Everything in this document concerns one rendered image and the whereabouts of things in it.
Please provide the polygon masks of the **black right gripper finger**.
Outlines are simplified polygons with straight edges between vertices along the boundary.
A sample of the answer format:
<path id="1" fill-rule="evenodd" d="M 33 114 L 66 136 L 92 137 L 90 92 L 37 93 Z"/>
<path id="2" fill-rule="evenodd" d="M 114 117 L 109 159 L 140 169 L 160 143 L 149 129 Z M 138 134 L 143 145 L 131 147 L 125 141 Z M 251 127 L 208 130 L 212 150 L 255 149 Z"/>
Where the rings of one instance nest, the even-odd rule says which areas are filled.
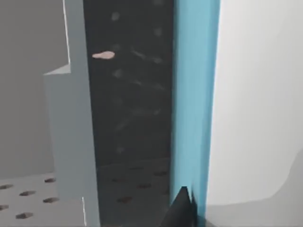
<path id="1" fill-rule="evenodd" d="M 182 186 L 162 220 L 162 227 L 194 227 L 194 213 L 186 186 Z"/>

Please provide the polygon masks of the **grey pierced drawer inside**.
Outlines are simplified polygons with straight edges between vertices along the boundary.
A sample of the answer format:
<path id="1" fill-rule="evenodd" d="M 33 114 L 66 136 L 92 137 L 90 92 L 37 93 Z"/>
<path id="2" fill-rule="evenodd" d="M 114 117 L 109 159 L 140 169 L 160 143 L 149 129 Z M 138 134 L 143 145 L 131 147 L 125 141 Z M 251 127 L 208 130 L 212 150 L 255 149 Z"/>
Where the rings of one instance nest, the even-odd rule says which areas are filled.
<path id="1" fill-rule="evenodd" d="M 96 167 L 82 0 L 62 0 L 68 64 L 42 75 L 54 171 L 0 180 L 0 227 L 160 227 L 169 160 Z"/>

